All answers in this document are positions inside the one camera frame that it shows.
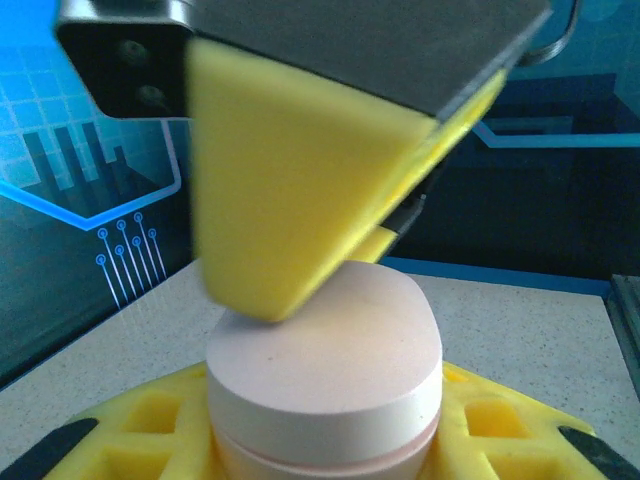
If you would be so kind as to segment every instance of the table surface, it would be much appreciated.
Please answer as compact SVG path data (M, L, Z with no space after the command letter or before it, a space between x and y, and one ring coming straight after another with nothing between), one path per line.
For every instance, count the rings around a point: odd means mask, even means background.
M204 359L223 308L198 264L0 392L0 470L72 415ZM640 465L638 401L600 297L413 276L445 360L578 416Z

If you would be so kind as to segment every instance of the round white container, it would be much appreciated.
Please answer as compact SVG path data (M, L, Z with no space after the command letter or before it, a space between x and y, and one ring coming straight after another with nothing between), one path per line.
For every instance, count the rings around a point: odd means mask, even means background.
M346 262L290 319L227 312L207 350L232 480L414 479L442 400L442 345L408 276Z

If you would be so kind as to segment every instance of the yellow holder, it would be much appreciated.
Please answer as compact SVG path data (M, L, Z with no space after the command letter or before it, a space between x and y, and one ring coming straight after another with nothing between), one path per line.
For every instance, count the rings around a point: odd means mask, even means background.
M606 480L557 427L577 418L449 363L442 414L418 480ZM196 364L91 408L99 424L46 480L226 480Z

